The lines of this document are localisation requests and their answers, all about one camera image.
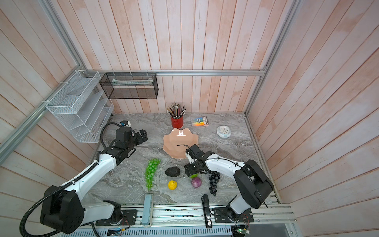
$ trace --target marble countertop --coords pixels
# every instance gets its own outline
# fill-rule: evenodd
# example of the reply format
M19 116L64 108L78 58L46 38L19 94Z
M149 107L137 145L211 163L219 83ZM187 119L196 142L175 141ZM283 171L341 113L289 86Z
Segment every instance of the marble countertop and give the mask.
M209 126L193 127L191 119L207 116ZM163 136L172 130L171 120L168 114L140 113L140 114L115 114L111 117L113 122L128 120L135 131L144 129L147 131L148 141L136 146L136 152L126 158L119 166L102 177L92 189L85 195L84 202L101 202L112 200L121 204L143 204L144 195L147 192L144 172L148 161L153 158L161 160L155 172L154 186L152 187L153 202L163 203L201 203L201 196L208 194L210 203L226 205L235 195L238 187L232 178L221 175L217 184L217 195L209 193L209 175L200 174L202 185L194 188L191 178L184 173L184 165L187 159L173 159L163 149ZM236 161L255 160L259 164L257 153L246 127L244 115L241 113L188 113L184 116L183 128L189 128L192 133L199 136L199 147L204 152L213 151L218 155ZM232 131L230 138L220 138L216 129L220 125L227 125ZM117 126L108 126L104 134L104 142L108 144L116 137ZM170 167L178 167L180 175L169 177L165 170ZM175 180L178 187L170 190L167 184Z

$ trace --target purple onion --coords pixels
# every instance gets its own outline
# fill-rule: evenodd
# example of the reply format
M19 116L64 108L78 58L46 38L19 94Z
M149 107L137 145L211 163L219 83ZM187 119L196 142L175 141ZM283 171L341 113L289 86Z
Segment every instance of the purple onion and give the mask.
M193 187L198 188L201 186L202 182L201 182L201 179L199 177L195 177L192 179L191 183L192 183Z

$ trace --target clock face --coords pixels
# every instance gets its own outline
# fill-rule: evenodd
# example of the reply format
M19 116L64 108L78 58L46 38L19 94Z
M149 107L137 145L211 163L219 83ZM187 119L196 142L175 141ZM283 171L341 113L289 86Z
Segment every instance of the clock face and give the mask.
M219 133L221 134L229 134L230 133L230 128L228 126L222 125L218 127Z

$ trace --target white clock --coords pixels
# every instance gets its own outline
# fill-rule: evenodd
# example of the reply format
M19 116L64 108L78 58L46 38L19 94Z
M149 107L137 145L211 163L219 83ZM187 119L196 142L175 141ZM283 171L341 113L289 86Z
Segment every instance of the white clock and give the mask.
M232 134L230 128L226 125L221 125L217 128L217 134L221 138L228 138Z

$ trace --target black mesh basket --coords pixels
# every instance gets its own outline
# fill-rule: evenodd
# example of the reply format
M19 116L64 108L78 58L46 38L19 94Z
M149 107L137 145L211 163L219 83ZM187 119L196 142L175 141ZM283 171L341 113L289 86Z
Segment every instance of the black mesh basket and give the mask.
M100 85L109 99L156 99L158 95L155 73L107 72Z

